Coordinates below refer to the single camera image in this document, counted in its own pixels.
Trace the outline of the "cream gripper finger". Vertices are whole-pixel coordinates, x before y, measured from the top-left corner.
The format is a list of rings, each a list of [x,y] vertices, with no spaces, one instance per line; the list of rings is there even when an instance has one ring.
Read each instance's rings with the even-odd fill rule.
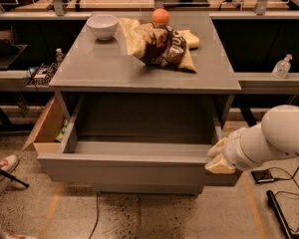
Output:
[[[222,153],[218,154],[211,162],[209,162],[205,166],[205,169],[214,174],[232,174],[235,172],[235,167]]]
[[[216,157],[220,153],[222,153],[222,150],[226,144],[226,137],[222,138],[215,144],[207,153],[209,157]]]

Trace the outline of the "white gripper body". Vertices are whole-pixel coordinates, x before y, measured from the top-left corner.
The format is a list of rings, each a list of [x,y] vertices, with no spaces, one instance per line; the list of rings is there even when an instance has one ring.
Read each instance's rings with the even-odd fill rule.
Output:
[[[239,170],[248,170],[259,166],[242,149],[241,137],[245,131],[246,127],[242,127],[232,132],[226,139],[222,151],[228,162]]]

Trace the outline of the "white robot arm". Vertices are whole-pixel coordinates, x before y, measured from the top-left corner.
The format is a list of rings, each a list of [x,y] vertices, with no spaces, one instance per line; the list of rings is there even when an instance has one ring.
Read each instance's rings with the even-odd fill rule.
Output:
[[[299,157],[299,107],[282,105],[267,111],[260,123],[241,127],[207,153],[205,169],[215,174],[249,170],[272,160]]]

